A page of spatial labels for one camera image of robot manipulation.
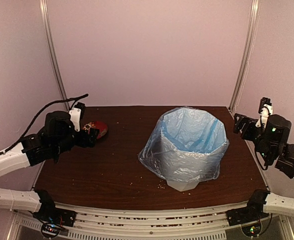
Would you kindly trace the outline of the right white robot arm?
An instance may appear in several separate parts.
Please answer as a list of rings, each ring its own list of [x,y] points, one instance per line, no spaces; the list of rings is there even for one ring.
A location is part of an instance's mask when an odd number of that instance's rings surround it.
[[[288,137],[291,122],[278,114],[267,117],[266,123],[242,114],[234,115],[233,132],[241,138],[253,142],[254,153],[264,160],[262,169],[269,166],[294,179],[294,144],[289,144]],[[271,191],[257,189],[253,192],[243,210],[246,220],[253,221],[264,214],[278,214],[294,217],[294,198],[277,195]]]

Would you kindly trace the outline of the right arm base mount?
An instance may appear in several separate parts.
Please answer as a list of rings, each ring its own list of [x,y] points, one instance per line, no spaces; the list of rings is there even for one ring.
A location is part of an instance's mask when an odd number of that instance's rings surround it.
[[[235,208],[226,212],[228,225],[230,227],[240,225],[242,233],[251,239],[258,238],[266,232],[273,217],[271,216],[265,228],[263,228],[262,220],[269,216],[268,213],[259,212],[249,207]]]

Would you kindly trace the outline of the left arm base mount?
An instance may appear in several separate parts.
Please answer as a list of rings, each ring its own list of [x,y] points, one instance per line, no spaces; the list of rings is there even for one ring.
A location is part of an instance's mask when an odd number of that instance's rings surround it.
[[[69,230],[67,227],[73,227],[77,213],[73,210],[67,210],[55,207],[52,211],[40,210],[31,212],[32,216],[41,223],[40,233],[46,239],[54,239],[60,234],[66,235]]]

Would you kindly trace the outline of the blue plastic trash bag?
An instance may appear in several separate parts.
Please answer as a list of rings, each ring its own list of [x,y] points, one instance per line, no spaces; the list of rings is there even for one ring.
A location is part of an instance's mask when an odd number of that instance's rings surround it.
[[[205,110],[177,107],[160,116],[138,159],[166,181],[205,182],[219,177],[229,144],[218,118]]]

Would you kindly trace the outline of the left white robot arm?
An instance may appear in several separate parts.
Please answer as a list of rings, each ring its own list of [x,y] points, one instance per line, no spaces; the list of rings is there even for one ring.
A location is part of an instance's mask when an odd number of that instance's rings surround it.
[[[0,152],[0,177],[19,169],[34,167],[46,160],[58,162],[60,154],[73,147],[92,148],[99,130],[80,127],[80,109],[50,112],[44,127],[22,137],[12,148]],[[19,191],[0,188],[0,209],[23,210],[40,214],[48,222],[59,218],[56,205],[45,190]]]

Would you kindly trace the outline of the white faceted trash bin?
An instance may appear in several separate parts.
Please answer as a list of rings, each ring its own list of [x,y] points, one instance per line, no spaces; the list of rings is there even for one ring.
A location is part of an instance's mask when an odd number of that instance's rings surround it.
[[[178,182],[178,181],[166,181],[167,185],[179,192],[185,192],[189,190],[193,190],[200,183],[199,181],[192,182]]]

